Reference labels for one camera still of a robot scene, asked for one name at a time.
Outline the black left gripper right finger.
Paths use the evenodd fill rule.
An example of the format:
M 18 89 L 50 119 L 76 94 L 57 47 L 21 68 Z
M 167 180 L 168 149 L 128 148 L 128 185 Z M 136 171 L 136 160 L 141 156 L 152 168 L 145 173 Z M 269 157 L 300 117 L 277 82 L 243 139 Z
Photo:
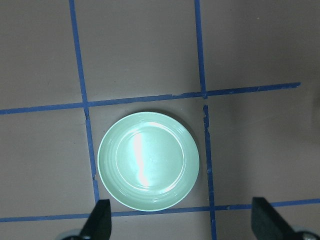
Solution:
M 257 240 L 299 240 L 300 234 L 283 219 L 264 197 L 253 197 L 251 229 Z

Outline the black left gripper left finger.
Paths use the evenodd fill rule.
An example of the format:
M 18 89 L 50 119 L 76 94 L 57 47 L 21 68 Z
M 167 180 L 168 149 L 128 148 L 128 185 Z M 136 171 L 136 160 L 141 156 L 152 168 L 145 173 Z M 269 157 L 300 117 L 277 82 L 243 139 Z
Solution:
M 109 199 L 99 200 L 79 233 L 81 240 L 109 240 L 112 232 Z

